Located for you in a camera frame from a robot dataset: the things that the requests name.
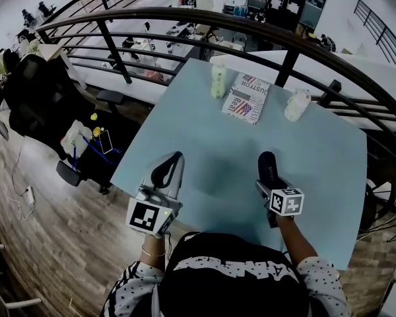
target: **office chair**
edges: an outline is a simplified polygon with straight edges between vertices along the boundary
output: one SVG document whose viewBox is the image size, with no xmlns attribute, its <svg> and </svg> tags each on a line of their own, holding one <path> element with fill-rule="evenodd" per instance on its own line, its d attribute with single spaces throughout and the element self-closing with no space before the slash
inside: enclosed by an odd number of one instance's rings
<svg viewBox="0 0 396 317">
<path fill-rule="evenodd" d="M 116 104 L 123 103 L 122 94 L 103 90 L 97 99 L 107 102 L 112 113 L 96 110 L 95 105 L 73 85 L 59 58 L 46 62 L 37 55 L 28 55 L 9 77 L 3 95 L 11 109 L 10 127 L 22 136 L 51 147 L 61 159 L 57 173 L 66 182 L 78 186 L 82 180 L 91 179 L 101 185 L 100 192 L 108 192 L 118 162 L 140 128 L 137 122 L 117 112 Z M 93 113 L 98 115 L 95 121 L 91 119 Z M 60 141 L 75 120 L 92 131 L 95 127 L 108 130 L 117 150 L 103 158 L 99 154 L 99 144 L 91 141 L 82 156 L 74 161 L 63 150 Z"/>
</svg>

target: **american flag print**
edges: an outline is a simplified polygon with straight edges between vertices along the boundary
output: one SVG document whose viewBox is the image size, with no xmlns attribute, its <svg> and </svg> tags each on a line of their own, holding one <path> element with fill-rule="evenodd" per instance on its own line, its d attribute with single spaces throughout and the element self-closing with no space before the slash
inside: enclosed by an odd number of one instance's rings
<svg viewBox="0 0 396 317">
<path fill-rule="evenodd" d="M 254 82 L 257 78 L 256 77 L 252 77 L 251 75 L 244 75 L 244 77 L 242 77 L 243 80 L 245 80 L 248 83 L 252 83 Z"/>
<path fill-rule="evenodd" d="M 252 107 L 246 102 L 243 101 L 239 106 L 236 107 L 234 110 L 235 113 L 238 113 L 239 115 L 245 116 L 252 110 Z"/>
</svg>

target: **white book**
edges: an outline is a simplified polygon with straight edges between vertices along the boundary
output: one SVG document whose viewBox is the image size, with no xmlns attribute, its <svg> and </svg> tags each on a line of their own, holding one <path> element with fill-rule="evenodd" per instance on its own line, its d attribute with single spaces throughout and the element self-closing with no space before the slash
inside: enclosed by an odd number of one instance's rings
<svg viewBox="0 0 396 317">
<path fill-rule="evenodd" d="M 270 83 L 266 81 L 239 73 L 223 105 L 222 112 L 256 124 L 269 87 Z"/>
</svg>

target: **light blue tabletop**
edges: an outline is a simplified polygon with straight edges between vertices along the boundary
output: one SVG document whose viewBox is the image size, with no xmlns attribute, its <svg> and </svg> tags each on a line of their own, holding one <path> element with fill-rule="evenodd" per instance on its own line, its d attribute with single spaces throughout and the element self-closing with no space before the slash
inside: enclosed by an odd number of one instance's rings
<svg viewBox="0 0 396 317">
<path fill-rule="evenodd" d="M 297 122 L 284 115 L 291 93 L 272 85 L 256 125 L 221 112 L 210 94 L 211 67 L 190 59 L 128 148 L 112 183 L 135 195 L 150 163 L 181 151 L 185 170 L 178 220 L 196 228 L 236 234 L 280 250 L 255 189 L 258 156 L 272 151 L 279 176 L 305 193 L 295 218 L 322 258 L 346 269 L 364 204 L 367 151 L 363 131 L 311 103 Z M 229 87 L 237 72 L 228 72 Z"/>
</svg>

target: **bracelet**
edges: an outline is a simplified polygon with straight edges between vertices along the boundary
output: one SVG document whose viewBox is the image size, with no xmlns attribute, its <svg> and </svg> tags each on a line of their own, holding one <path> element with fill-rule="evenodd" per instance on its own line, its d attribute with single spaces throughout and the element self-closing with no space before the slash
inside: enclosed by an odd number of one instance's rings
<svg viewBox="0 0 396 317">
<path fill-rule="evenodd" d="M 144 254 L 146 254 L 147 256 L 152 257 L 152 254 L 150 254 L 149 252 L 146 252 L 146 251 L 144 250 L 144 244 L 143 244 L 143 246 L 141 246 L 141 249 L 143 250 L 143 253 L 144 253 Z M 164 256 L 164 255 L 166 255 L 166 252 L 164 252 L 164 253 L 161 254 L 161 255 L 157 255 L 157 256 L 155 256 L 155 257 L 162 257 L 162 256 Z"/>
</svg>

